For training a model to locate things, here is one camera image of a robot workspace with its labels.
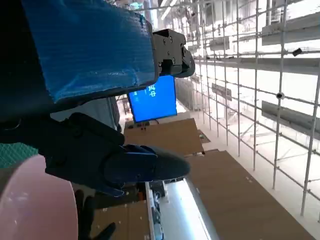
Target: blue tape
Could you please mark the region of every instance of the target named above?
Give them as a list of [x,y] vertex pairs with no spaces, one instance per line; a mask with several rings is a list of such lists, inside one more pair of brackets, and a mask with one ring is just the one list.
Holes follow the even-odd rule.
[[155,79],[146,19],[104,2],[22,0],[53,101]]

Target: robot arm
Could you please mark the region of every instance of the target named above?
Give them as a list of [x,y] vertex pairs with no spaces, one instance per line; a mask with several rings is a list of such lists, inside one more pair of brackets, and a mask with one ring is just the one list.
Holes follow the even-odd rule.
[[[62,122],[49,117],[93,99],[143,89],[159,76],[191,76],[195,63],[185,48],[185,37],[169,29],[152,33],[141,15],[113,6],[81,6],[79,10],[78,5],[57,7],[53,2],[11,0],[0,10],[1,16],[17,20],[0,21],[7,32],[7,64],[0,70],[0,143],[30,145],[45,157],[46,173],[115,197],[124,194],[127,182],[188,174],[190,167],[182,157],[147,146],[124,145],[121,133],[85,114],[74,113]],[[110,18],[121,23],[113,27],[100,22]],[[127,25],[126,38],[117,39],[117,34],[123,35],[118,28],[125,31]],[[103,55],[112,52],[112,46],[105,45],[109,40],[103,30],[110,31],[111,42],[119,42],[113,48],[123,48],[123,55]],[[77,34],[84,39],[74,37]],[[125,45],[132,38],[141,41],[135,43],[138,49]]]

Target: black glove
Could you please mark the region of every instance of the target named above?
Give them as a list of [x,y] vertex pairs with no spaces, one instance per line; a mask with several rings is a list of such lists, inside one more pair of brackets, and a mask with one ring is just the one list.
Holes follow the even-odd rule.
[[78,214],[78,240],[109,240],[116,230],[116,224],[109,224],[98,236],[91,239],[89,236],[95,215],[94,198],[88,196],[84,202],[85,195],[82,190],[77,190],[74,196]]

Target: pink container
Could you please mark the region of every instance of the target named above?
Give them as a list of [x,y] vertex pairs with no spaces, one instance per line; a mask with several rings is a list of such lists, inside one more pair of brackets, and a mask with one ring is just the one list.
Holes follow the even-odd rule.
[[45,158],[37,155],[9,176],[0,172],[0,240],[78,239],[71,183],[45,168]]

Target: blue monitor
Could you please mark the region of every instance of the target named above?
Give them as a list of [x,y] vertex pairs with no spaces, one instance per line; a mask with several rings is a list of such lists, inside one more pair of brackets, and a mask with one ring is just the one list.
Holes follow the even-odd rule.
[[176,89],[173,76],[160,76],[154,85],[129,93],[134,122],[177,115]]

